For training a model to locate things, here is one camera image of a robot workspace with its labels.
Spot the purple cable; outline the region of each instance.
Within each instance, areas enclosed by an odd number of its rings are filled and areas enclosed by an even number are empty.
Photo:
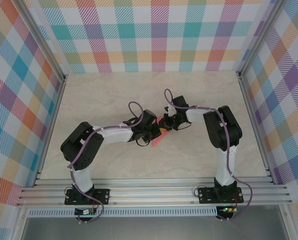
[[[129,102],[129,104],[128,104],[129,110],[130,110],[130,112],[132,113],[132,115],[135,116],[135,117],[137,117],[137,116],[136,116],[136,115],[134,114],[134,112],[131,110],[131,107],[130,107],[131,104],[136,104],[136,105],[138,105],[139,108],[141,109],[141,116],[140,116],[140,119],[139,119],[135,124],[130,125],[130,126],[120,126],[120,125],[105,126],[105,127],[101,127],[101,128],[98,128],[98,129],[94,130],[94,131],[88,136],[88,138],[85,140],[83,146],[81,147],[81,149],[80,149],[79,153],[77,154],[77,156],[75,157],[75,159],[68,165],[68,168],[70,169],[71,179],[72,179],[73,185],[74,185],[74,187],[78,190],[78,192],[79,192],[80,194],[82,194],[83,196],[85,196],[85,197],[87,197],[87,198],[89,198],[89,199],[95,201],[96,203],[100,204],[101,207],[102,207],[100,214],[97,215],[96,217],[92,218],[92,219],[89,220],[89,221],[82,221],[82,220],[80,220],[80,216],[78,216],[78,220],[80,221],[80,223],[85,223],[85,224],[86,224],[86,223],[94,222],[96,219],[98,219],[98,218],[104,213],[104,205],[103,205],[103,203],[102,203],[101,201],[97,200],[97,199],[94,198],[94,197],[91,197],[91,196],[87,195],[86,193],[84,193],[84,192],[78,187],[78,185],[76,184],[74,175],[73,175],[73,165],[79,160],[79,158],[80,158],[80,156],[81,156],[81,154],[82,154],[82,152],[83,152],[83,150],[84,150],[86,144],[88,143],[88,141],[89,141],[89,140],[91,139],[91,137],[92,137],[94,134],[96,134],[98,131],[100,131],[100,130],[104,130],[104,129],[116,129],[116,128],[118,128],[118,129],[128,129],[128,128],[133,128],[133,127],[135,127],[136,125],[140,124],[140,122],[141,122],[142,119],[143,119],[143,108],[142,108],[142,106],[141,106],[140,104],[138,104],[136,101],[131,101],[131,102]]]
[[[169,92],[169,93],[170,93],[170,95],[171,95],[171,99],[172,99],[171,101],[168,99],[168,97],[167,97],[167,95],[166,95],[166,92]],[[211,111],[215,111],[215,112],[219,115],[219,117],[220,117],[220,119],[221,119],[221,122],[222,122],[222,124],[223,124],[224,132],[225,132],[225,136],[226,136],[226,140],[227,140],[227,170],[228,170],[228,172],[230,173],[230,175],[232,176],[232,178],[233,178],[234,180],[236,180],[237,182],[239,182],[239,183],[241,183],[241,184],[244,184],[244,185],[248,186],[248,188],[250,189],[250,199],[249,199],[247,205],[246,205],[245,208],[241,211],[240,214],[238,214],[238,215],[236,215],[236,216],[233,216],[231,219],[235,219],[235,218],[241,216],[242,213],[249,207],[249,205],[250,205],[250,203],[251,203],[251,200],[252,200],[252,197],[253,197],[253,191],[252,191],[252,187],[251,187],[247,182],[239,180],[237,177],[235,177],[235,176],[233,175],[232,171],[230,170],[230,167],[229,167],[230,138],[229,138],[229,132],[228,132],[227,126],[226,126],[226,124],[225,124],[225,121],[224,121],[224,119],[223,119],[221,113],[218,111],[218,109],[215,109],[215,108],[213,108],[213,107],[204,107],[204,106],[183,107],[183,106],[176,106],[176,105],[174,105],[174,104],[172,103],[172,101],[173,101],[173,95],[172,95],[171,90],[168,89],[168,88],[166,88],[166,89],[164,90],[164,97],[165,97],[165,99],[167,100],[167,102],[168,102],[171,106],[175,107],[176,109],[202,109],[202,110],[211,110]]]

